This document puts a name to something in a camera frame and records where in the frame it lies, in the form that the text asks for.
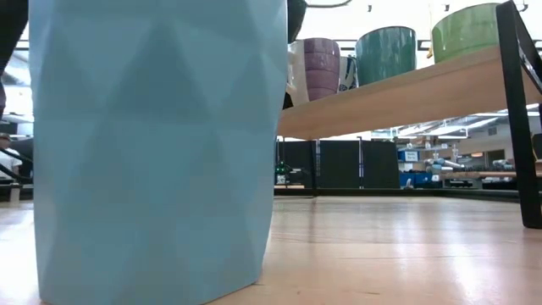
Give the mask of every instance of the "store shelf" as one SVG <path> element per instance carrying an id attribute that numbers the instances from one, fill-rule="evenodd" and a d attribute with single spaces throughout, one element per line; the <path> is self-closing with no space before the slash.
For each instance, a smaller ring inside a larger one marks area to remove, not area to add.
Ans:
<path id="1" fill-rule="evenodd" d="M 536 176 L 542 178 L 542 171 L 537 171 Z M 499 177 L 499 178 L 516 178 L 517 173 L 514 171 L 487 171 L 487 172 L 456 172 L 456 173 L 444 173 L 440 174 L 441 179 L 483 179 L 486 177 Z"/>
<path id="2" fill-rule="evenodd" d="M 488 47 L 282 112 L 279 135 L 318 139 L 506 108 L 501 53 Z M 523 71 L 528 103 L 542 95 Z"/>

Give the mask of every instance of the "green vase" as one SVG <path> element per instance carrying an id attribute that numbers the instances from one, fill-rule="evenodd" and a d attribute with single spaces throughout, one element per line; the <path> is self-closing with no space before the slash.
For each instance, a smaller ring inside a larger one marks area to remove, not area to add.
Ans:
<path id="1" fill-rule="evenodd" d="M 432 31 L 434 62 L 498 45 L 497 5 L 486 3 L 464 8 L 439 21 Z"/>
<path id="2" fill-rule="evenodd" d="M 288 0 L 288 43 L 296 40 L 303 25 L 306 11 L 305 0 Z"/>
<path id="3" fill-rule="evenodd" d="M 416 32 L 404 26 L 373 30 L 356 43 L 359 86 L 416 69 Z"/>

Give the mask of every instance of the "light blue vase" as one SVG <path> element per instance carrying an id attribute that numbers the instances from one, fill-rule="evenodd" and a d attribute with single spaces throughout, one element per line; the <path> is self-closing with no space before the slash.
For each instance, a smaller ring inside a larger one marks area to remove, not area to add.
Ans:
<path id="1" fill-rule="evenodd" d="M 30 0 L 44 301 L 200 304 L 258 279 L 286 6 L 212 6 Z"/>

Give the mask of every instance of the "floor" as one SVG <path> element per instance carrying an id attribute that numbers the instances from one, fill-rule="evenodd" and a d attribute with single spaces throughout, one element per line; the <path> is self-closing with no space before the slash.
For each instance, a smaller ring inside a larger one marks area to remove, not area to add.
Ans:
<path id="1" fill-rule="evenodd" d="M 0 207 L 0 304 L 40 304 L 32 205 Z M 540 304 L 542 230 L 519 205 L 451 198 L 280 197 L 263 275 L 212 302 Z"/>

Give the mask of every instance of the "black pants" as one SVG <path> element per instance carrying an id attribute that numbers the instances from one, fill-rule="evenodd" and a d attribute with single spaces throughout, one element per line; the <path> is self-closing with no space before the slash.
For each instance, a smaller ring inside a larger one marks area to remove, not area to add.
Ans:
<path id="1" fill-rule="evenodd" d="M 2 179 L 2 178 L 0 178 L 0 186 L 9 186 L 12 183 L 14 183 L 13 179 Z"/>
<path id="2" fill-rule="evenodd" d="M 0 75 L 17 47 L 28 23 L 28 0 L 0 0 Z M 6 93 L 0 81 L 0 119 L 6 107 Z"/>

